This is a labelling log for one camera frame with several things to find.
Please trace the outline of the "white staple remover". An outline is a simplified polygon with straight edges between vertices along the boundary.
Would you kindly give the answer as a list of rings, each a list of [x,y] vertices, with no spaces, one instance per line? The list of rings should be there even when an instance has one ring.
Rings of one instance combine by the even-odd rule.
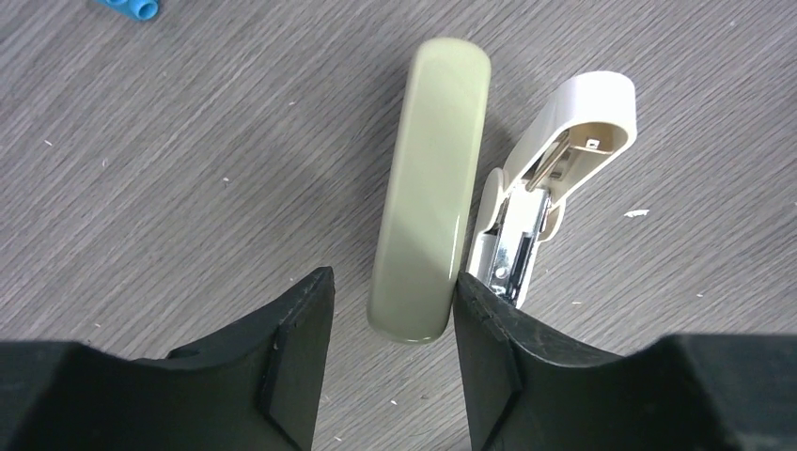
[[[633,81],[599,70],[571,77],[548,98],[481,194],[468,273],[520,308],[541,243],[557,233],[567,199],[637,137]]]

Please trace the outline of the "beige white stapler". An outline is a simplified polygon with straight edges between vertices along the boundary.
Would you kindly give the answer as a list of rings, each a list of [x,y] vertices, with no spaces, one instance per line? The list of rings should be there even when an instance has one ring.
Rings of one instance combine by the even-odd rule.
[[[414,53],[367,301],[377,333],[422,345],[447,326],[486,120],[492,66],[463,39]]]

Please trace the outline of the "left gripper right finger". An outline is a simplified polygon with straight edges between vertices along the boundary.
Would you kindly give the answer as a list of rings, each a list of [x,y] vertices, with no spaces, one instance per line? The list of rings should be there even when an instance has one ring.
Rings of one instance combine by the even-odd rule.
[[[796,339],[669,334],[627,356],[532,318],[468,273],[455,332],[475,450],[792,450]]]

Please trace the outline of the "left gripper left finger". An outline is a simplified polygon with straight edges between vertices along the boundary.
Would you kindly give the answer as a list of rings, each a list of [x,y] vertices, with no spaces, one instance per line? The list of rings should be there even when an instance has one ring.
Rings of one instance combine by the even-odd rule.
[[[79,342],[1,345],[5,450],[308,450],[335,307],[320,267],[163,359]]]

